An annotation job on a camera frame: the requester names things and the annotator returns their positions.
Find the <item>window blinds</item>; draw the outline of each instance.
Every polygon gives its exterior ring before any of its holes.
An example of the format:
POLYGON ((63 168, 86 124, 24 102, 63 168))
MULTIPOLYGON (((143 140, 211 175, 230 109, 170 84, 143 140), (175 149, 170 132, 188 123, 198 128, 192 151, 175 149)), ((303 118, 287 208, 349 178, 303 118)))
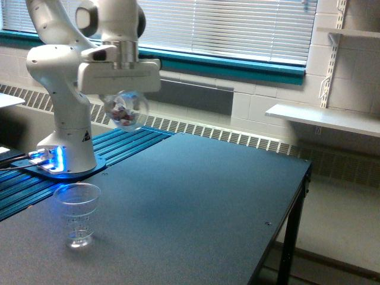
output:
MULTIPOLYGON (((79 0, 63 0, 74 19, 79 0)), ((140 46, 306 65, 317 0, 138 0, 140 46)), ((34 32, 24 0, 2 0, 4 28, 34 32)))

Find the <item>mounting plate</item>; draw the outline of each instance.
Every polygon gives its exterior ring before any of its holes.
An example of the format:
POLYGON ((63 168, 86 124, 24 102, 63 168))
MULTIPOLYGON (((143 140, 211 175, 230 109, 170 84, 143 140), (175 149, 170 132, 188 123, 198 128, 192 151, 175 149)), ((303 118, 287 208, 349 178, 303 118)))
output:
MULTIPOLYGON (((81 181, 81 180, 84 180, 86 178, 89 178, 90 176, 93 176, 94 174, 96 174, 96 173, 104 170, 105 168, 107 168, 106 160, 104 158, 102 158, 100 155, 96 154, 95 159, 96 159, 96 167, 89 170, 89 171, 85 171, 85 172, 81 172, 81 173, 51 174, 47 171, 44 171, 43 169, 41 169, 38 166, 32 166, 32 167, 25 168, 24 171, 31 172, 31 173, 34 173, 36 175, 43 176, 43 177, 48 178, 48 179, 57 180, 57 181, 76 181, 77 182, 77 181, 81 181)), ((16 161, 14 163, 11 163, 12 167, 26 166, 26 165, 30 165, 28 159, 24 159, 24 160, 20 160, 20 161, 16 161)))

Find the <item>black metal leg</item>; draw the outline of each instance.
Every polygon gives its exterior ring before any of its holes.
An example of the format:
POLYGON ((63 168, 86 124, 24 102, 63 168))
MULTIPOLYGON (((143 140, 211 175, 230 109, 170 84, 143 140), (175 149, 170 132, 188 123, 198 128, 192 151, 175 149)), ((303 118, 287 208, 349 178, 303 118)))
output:
POLYGON ((277 285, 288 284, 290 269, 292 267, 293 253, 296 247, 299 223, 301 220, 303 201, 306 195, 306 187, 307 180, 305 179, 302 184, 302 190, 298 195, 287 219, 284 247, 281 255, 280 269, 278 271, 277 285))

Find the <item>window frame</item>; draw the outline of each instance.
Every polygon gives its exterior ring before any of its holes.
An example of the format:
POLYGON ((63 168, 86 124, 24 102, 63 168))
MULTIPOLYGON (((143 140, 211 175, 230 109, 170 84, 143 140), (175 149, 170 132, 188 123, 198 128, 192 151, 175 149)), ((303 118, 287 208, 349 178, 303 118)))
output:
MULTIPOLYGON (((35 33, 0 30, 0 45, 32 48, 43 42, 35 33)), ((305 77, 305 66, 270 64, 258 61, 220 58, 192 53, 139 47, 140 58, 159 58, 163 70, 188 72, 207 77, 249 82, 271 81, 301 86, 305 77)))

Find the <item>shelf bracket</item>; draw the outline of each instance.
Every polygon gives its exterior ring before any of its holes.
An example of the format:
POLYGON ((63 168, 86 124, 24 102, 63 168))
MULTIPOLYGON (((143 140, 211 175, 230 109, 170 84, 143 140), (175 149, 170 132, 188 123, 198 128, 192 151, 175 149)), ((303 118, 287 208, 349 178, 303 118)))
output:
MULTIPOLYGON (((344 16, 346 13, 347 0, 338 0, 337 1, 337 9, 339 11, 338 21, 336 28, 342 29, 344 23, 344 16)), ((321 100, 321 108, 327 108, 328 106, 328 98, 330 96, 331 83, 334 78, 335 71, 335 63, 337 60, 338 49, 340 44, 341 35, 328 33, 328 37, 332 42, 332 51, 330 56, 330 62, 328 64, 327 75, 321 82, 321 88, 319 89, 319 99, 321 100)), ((315 133, 320 135, 322 132, 322 128, 320 126, 316 126, 315 133)))

